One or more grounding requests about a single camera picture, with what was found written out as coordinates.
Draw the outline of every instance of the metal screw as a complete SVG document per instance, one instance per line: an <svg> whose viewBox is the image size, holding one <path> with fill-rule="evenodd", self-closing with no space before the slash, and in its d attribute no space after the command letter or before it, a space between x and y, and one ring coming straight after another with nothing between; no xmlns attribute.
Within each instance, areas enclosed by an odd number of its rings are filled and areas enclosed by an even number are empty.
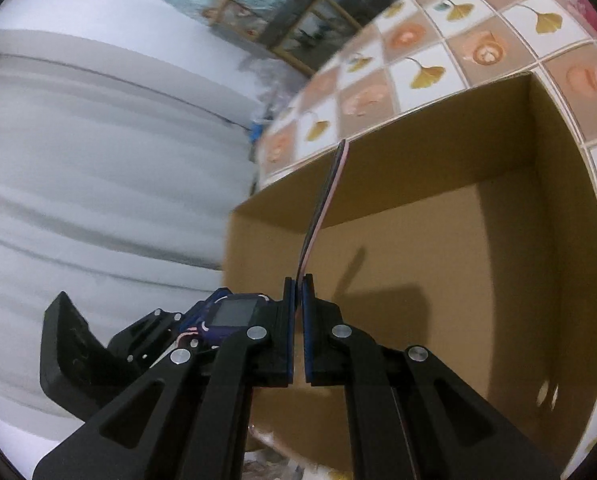
<svg viewBox="0 0 597 480"><path fill-rule="evenodd" d="M344 339L352 335L352 329L347 325L336 325L332 329L332 335Z"/></svg>
<svg viewBox="0 0 597 480"><path fill-rule="evenodd" d="M412 361L419 363L425 361L429 356L427 350L422 346L413 346L407 351L407 355Z"/></svg>
<svg viewBox="0 0 597 480"><path fill-rule="evenodd" d="M182 365L183 363L188 362L190 357L192 357L192 354L190 354L190 351L185 348L178 348L170 354L170 360L175 365Z"/></svg>
<svg viewBox="0 0 597 480"><path fill-rule="evenodd" d="M251 326L247 329L247 336L250 339L263 339L267 335L267 330L262 326Z"/></svg>

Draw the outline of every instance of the screen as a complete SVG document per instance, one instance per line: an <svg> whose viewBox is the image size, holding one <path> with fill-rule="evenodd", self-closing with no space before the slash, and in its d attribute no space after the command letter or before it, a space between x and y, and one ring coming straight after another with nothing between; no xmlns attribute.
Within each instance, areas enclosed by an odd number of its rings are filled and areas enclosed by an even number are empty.
<svg viewBox="0 0 597 480"><path fill-rule="evenodd" d="M258 296L256 298L238 298L235 300L226 298L221 301L218 312L212 319L210 326L249 325L257 301Z"/></svg>

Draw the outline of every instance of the hole in cardboard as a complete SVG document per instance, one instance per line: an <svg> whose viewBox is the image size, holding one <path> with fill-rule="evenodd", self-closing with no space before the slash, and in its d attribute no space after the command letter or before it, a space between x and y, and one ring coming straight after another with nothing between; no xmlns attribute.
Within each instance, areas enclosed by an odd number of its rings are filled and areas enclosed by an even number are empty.
<svg viewBox="0 0 597 480"><path fill-rule="evenodd" d="M552 394L552 400L549 403L549 408L554 411L554 407L557 405L557 399L559 398L559 385L554 388L554 393Z"/></svg>
<svg viewBox="0 0 597 480"><path fill-rule="evenodd" d="M545 379L537 394L537 407L540 408L547 399L547 391L549 390L549 381Z"/></svg>

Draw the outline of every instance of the cardboard box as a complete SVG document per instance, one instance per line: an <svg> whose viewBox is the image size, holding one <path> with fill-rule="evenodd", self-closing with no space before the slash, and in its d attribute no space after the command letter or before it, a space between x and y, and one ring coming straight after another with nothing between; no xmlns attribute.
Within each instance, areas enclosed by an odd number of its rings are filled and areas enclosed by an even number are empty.
<svg viewBox="0 0 597 480"><path fill-rule="evenodd" d="M280 297L331 160L233 212L233 291ZM597 199L534 76L352 141L323 227L307 267L320 298L380 344L429 347L565 466L597 397ZM300 333L295 350L295 384L256 392L250 421L296 454L351 470L343 390L307 386Z"/></svg>

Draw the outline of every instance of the white curtain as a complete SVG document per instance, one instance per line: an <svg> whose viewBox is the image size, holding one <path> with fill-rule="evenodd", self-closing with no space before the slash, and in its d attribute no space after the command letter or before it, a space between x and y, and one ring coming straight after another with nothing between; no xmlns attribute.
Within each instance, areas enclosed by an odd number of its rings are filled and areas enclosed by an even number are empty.
<svg viewBox="0 0 597 480"><path fill-rule="evenodd" d="M242 128L190 104L0 57L0 419L52 439L74 429L38 384L42 316L61 290L107 344L219 286L247 154Z"/></svg>

